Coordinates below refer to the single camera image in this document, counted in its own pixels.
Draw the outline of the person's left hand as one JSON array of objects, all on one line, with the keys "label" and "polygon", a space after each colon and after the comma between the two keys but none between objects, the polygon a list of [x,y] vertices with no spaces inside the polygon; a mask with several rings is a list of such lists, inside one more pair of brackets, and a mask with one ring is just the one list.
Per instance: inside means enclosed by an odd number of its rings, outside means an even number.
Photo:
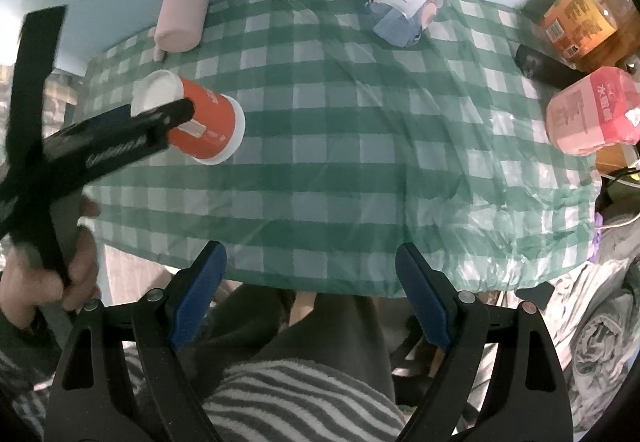
[{"label": "person's left hand", "polygon": [[1,312],[16,328],[29,330],[40,306],[61,303],[67,311],[79,310],[99,298],[99,264],[96,241],[88,227],[77,228],[75,255],[68,265],[70,284],[58,273],[43,269],[26,246],[13,247],[1,276]]}]

